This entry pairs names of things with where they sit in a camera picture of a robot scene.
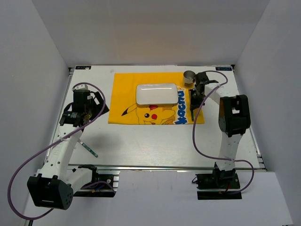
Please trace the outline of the teal handled cutlery piece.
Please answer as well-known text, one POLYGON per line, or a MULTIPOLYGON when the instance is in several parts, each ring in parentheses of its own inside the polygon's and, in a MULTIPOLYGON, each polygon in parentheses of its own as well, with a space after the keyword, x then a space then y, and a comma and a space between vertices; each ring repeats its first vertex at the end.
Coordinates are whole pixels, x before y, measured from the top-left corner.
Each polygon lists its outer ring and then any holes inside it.
POLYGON ((83 141, 81 141, 80 139, 78 140, 78 142, 89 152, 91 153, 95 158, 98 158, 98 154, 95 153, 89 146, 87 146, 83 141))

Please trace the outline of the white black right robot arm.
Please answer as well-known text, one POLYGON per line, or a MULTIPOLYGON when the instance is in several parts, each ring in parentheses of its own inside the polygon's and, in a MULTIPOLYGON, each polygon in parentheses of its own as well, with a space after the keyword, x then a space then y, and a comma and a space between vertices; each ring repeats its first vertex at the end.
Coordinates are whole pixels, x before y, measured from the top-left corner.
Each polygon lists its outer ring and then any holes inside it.
POLYGON ((211 80, 207 76, 207 71, 193 73, 194 88, 189 90, 190 113, 193 121, 193 134, 197 122, 197 114, 205 105, 208 98, 212 99, 219 106, 218 124, 222 132, 222 141, 218 157, 210 157, 203 154, 204 157, 215 160, 214 169, 218 171, 213 174, 212 181, 216 187, 222 188, 229 183, 230 178, 227 173, 235 171, 235 158, 238 151, 238 145, 250 128, 251 119, 249 103, 246 95, 239 95, 228 90, 225 82, 220 84, 216 80, 211 80))

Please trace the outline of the yellow Pikachu cloth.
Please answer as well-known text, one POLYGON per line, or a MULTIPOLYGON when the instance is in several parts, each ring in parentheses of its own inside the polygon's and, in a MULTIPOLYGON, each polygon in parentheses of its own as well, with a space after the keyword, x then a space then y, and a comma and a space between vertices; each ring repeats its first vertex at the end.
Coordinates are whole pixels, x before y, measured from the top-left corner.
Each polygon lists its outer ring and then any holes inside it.
POLYGON ((189 89, 184 87, 183 72, 116 73, 114 76, 109 124, 179 125, 192 124, 189 89), (138 105, 136 88, 140 84, 174 83, 175 105, 138 105))

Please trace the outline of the white rectangular plate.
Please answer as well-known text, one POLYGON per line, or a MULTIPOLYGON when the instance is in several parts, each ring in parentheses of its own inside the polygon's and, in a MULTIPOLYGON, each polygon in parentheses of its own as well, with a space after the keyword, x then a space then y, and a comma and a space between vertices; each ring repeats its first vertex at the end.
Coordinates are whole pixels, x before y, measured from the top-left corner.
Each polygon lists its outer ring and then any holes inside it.
POLYGON ((138 105, 174 105, 178 103, 174 83, 140 84, 136 87, 138 105))

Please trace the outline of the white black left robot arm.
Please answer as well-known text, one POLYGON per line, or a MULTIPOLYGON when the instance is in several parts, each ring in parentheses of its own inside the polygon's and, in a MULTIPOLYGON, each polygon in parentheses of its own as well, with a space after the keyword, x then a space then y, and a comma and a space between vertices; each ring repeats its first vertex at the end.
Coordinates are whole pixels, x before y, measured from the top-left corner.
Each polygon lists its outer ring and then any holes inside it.
POLYGON ((66 210, 73 195, 82 187, 94 188, 99 184, 96 166, 79 165, 72 173, 68 173, 67 168, 83 134, 83 126, 96 119, 98 114, 108 111, 100 92, 88 89, 73 91, 73 102, 65 107, 56 132, 59 143, 51 148, 37 175, 27 181, 35 206, 66 210))

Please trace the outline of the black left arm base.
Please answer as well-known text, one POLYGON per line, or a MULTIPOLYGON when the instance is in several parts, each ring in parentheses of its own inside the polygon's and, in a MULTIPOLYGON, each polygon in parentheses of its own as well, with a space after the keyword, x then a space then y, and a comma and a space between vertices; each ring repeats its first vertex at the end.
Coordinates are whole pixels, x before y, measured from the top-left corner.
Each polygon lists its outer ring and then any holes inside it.
POLYGON ((74 197, 113 198, 119 184, 119 172, 112 170, 98 171, 96 181, 89 182, 87 188, 77 191, 74 197))

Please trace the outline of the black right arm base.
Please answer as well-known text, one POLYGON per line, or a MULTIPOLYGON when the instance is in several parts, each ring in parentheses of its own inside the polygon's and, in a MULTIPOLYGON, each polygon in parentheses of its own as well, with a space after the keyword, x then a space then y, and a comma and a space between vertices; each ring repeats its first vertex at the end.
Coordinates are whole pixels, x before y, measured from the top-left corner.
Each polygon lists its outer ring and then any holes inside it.
POLYGON ((213 174, 196 174, 192 184, 197 186, 198 200, 241 200, 242 194, 237 173, 231 179, 215 182, 213 174))

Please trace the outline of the metal cup with paper sleeve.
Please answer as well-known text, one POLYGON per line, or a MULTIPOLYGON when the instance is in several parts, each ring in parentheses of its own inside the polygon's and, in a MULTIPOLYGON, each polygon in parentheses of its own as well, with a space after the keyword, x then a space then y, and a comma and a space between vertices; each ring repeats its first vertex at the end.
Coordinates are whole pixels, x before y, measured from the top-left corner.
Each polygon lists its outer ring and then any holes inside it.
POLYGON ((193 71, 185 71, 183 73, 183 84, 185 87, 192 87, 195 82, 196 74, 193 71))

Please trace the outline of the knife with teal handle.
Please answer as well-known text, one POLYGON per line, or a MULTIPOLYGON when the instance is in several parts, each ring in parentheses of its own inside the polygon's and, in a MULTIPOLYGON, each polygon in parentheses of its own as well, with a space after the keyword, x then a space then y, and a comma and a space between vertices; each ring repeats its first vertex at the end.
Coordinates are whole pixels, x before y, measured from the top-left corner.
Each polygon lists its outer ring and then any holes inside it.
POLYGON ((194 121, 193 104, 192 104, 192 99, 191 99, 192 94, 193 94, 193 89, 189 89, 190 114, 191 114, 191 120, 194 121))

